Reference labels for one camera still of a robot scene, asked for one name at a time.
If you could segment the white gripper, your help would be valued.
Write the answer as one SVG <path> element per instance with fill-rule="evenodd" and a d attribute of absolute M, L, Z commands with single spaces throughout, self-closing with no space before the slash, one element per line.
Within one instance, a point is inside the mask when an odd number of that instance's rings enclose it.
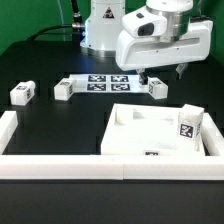
<path fill-rule="evenodd" d="M 147 84 L 146 68 L 179 64 L 181 79 L 188 62 L 204 60 L 210 51 L 213 22 L 191 21 L 184 12 L 138 9 L 122 18 L 116 64 L 123 70 L 136 70 L 141 85 Z"/>

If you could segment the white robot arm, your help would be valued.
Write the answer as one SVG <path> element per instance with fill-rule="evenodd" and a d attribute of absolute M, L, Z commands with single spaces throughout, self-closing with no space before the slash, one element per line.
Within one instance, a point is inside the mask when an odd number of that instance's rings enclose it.
<path fill-rule="evenodd" d="M 142 84 L 147 68 L 176 65 L 182 73 L 210 51 L 213 22 L 193 18 L 192 9 L 193 0 L 146 0 L 143 7 L 126 13 L 125 0 L 91 0 L 81 50 L 114 57 L 120 69 L 135 70 Z"/>

